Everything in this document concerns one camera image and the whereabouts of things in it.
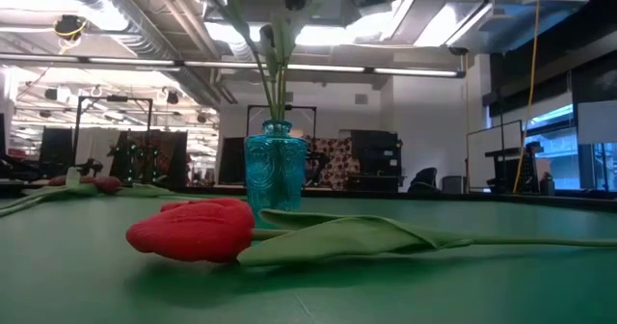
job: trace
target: whiteboard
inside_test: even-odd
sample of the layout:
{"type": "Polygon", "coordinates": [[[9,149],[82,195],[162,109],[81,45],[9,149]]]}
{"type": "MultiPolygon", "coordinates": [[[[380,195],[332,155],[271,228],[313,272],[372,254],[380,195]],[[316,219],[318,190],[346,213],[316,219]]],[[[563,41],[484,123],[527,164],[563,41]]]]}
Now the whiteboard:
{"type": "MultiPolygon", "coordinates": [[[[503,125],[503,143],[506,149],[520,148],[523,135],[522,122],[512,121],[503,125]]],[[[501,126],[471,132],[469,142],[469,187],[488,188],[487,180],[495,178],[493,158],[484,154],[501,150],[501,126]]]]}
{"type": "Polygon", "coordinates": [[[578,104],[578,143],[617,142],[617,101],[578,104]]]}

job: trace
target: black chair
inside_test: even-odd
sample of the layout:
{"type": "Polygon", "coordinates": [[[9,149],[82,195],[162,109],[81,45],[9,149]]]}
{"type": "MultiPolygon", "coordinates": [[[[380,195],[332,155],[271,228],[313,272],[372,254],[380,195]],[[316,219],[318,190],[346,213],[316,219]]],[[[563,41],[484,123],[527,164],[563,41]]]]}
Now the black chair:
{"type": "Polygon", "coordinates": [[[437,188],[436,177],[436,168],[421,170],[416,174],[414,180],[412,180],[407,192],[410,194],[440,193],[440,190],[437,188]]]}
{"type": "Polygon", "coordinates": [[[442,192],[446,194],[463,194],[467,187],[467,178],[461,175],[447,175],[442,178],[442,192]]]}

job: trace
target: wall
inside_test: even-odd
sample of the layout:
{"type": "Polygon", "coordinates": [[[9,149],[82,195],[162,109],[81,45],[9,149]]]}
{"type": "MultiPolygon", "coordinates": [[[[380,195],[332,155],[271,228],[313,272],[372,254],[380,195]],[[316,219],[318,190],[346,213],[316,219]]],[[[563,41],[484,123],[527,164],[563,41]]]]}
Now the wall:
{"type": "Polygon", "coordinates": [[[467,133],[486,125],[482,94],[490,90],[488,56],[477,56],[469,69],[469,117],[465,79],[393,77],[393,108],[382,101],[382,125],[389,124],[403,141],[402,166],[406,191],[417,172],[438,169],[443,176],[465,176],[467,133]]]}
{"type": "MultiPolygon", "coordinates": [[[[240,101],[239,105],[228,105],[221,109],[220,134],[222,137],[244,137],[246,135],[247,105],[266,105],[267,101],[261,85],[229,82],[228,88],[240,101]]],[[[338,132],[345,129],[376,130],[379,129],[380,93],[373,91],[368,84],[322,84],[291,82],[287,90],[294,93],[291,104],[295,106],[317,107],[317,137],[337,138],[338,132]],[[366,105],[356,105],[355,95],[365,94],[366,105]]],[[[289,113],[292,124],[312,134],[312,113],[301,115],[289,113]]],[[[251,130],[257,130],[261,122],[269,118],[267,110],[251,120],[251,130]]]]}

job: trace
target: green table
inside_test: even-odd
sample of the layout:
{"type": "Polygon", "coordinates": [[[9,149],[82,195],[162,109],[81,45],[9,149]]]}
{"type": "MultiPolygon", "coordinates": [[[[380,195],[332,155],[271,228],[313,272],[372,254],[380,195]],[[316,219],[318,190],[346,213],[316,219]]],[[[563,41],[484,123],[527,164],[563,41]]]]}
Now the green table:
{"type": "MultiPolygon", "coordinates": [[[[49,202],[0,219],[0,323],[616,323],[617,250],[470,247],[243,269],[134,251],[163,200],[49,202]]],[[[617,215],[503,202],[303,199],[442,230],[617,238],[617,215]]]]}

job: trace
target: vase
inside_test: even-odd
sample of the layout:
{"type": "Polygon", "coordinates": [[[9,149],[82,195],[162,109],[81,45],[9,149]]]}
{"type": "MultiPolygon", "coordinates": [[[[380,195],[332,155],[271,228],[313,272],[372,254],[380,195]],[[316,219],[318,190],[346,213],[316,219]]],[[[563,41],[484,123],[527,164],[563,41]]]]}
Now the vase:
{"type": "Polygon", "coordinates": [[[247,196],[255,214],[262,208],[300,208],[307,142],[289,136],[290,128],[288,121],[265,121],[263,134],[244,142],[247,196]]]}

